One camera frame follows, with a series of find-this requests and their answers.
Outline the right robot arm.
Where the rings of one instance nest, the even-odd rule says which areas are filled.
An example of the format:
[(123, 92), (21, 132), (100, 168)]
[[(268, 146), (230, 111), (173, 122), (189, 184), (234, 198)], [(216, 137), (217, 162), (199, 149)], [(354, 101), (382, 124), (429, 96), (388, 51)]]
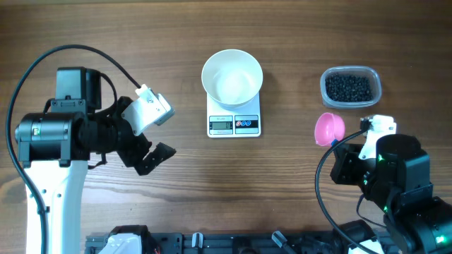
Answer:
[(430, 158), (418, 139), (403, 134), (376, 141), (376, 156), (359, 158), (363, 145), (334, 150), (331, 178), (359, 186), (364, 197), (384, 212), (383, 222), (404, 253), (451, 252), (451, 205), (433, 195)]

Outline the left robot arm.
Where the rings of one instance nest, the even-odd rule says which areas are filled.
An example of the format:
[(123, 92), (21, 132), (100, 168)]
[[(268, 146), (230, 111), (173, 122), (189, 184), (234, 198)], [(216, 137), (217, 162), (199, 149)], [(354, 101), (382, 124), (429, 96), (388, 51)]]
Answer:
[(153, 145), (143, 133), (174, 115), (163, 95), (142, 85), (136, 100), (115, 96), (103, 109), (101, 81), (106, 79), (90, 68), (59, 68), (54, 98), (16, 127), (18, 160), (43, 203), (42, 208), (28, 205), (27, 253), (43, 243), (47, 253), (80, 252), (81, 197), (92, 153), (106, 164), (106, 155), (115, 152), (126, 167), (145, 176), (176, 152), (163, 143)]

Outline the pink scoop blue handle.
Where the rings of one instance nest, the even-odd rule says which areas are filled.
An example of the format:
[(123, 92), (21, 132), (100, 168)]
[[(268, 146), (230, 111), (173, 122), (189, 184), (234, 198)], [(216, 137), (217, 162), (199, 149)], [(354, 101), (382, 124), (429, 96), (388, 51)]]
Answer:
[(345, 136), (345, 122), (337, 114), (323, 113), (317, 120), (314, 129), (316, 144), (322, 147), (331, 146)]

